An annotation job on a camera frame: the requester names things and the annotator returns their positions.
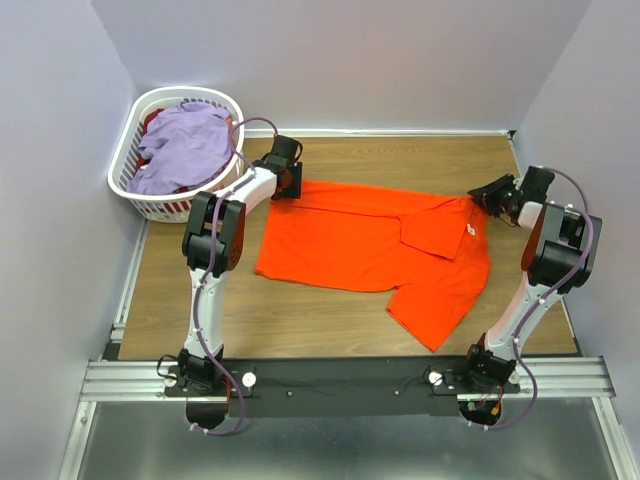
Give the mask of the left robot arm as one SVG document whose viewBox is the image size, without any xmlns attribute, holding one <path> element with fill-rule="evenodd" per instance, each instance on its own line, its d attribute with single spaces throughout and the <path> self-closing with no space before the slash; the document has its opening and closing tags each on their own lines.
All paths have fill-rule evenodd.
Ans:
<svg viewBox="0 0 640 480">
<path fill-rule="evenodd" d="M 246 216 L 262 201 L 301 196 L 300 141 L 277 135 L 271 150 L 231 185 L 193 198 L 182 242 L 192 300 L 189 331 L 178 354 L 178 382 L 201 395 L 228 378 L 221 366 L 222 314 L 230 273 L 243 252 Z"/>
</svg>

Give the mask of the orange t-shirt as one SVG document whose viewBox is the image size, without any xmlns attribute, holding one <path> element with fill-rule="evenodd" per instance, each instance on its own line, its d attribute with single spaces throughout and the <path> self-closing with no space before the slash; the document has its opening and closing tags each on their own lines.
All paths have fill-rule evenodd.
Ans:
<svg viewBox="0 0 640 480">
<path fill-rule="evenodd" d="M 299 199 L 271 203 L 255 272 L 389 291 L 388 314 L 436 351 L 487 283 L 487 220 L 468 197 L 306 180 Z"/>
</svg>

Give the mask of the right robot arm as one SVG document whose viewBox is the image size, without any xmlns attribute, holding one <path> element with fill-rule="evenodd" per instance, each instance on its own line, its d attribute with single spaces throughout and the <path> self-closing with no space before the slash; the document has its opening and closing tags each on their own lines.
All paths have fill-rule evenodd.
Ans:
<svg viewBox="0 0 640 480">
<path fill-rule="evenodd" d="M 505 215 L 514 226 L 530 231 L 514 297 L 497 323 L 470 347 L 460 367 L 461 382 L 471 391 L 505 386 L 547 311 L 591 275 L 602 220 L 589 214 L 583 190 L 578 191 L 581 209 L 549 200 L 547 192 L 557 176 L 579 186 L 557 169 L 530 166 L 521 179 L 506 174 L 468 192 L 485 213 Z"/>
</svg>

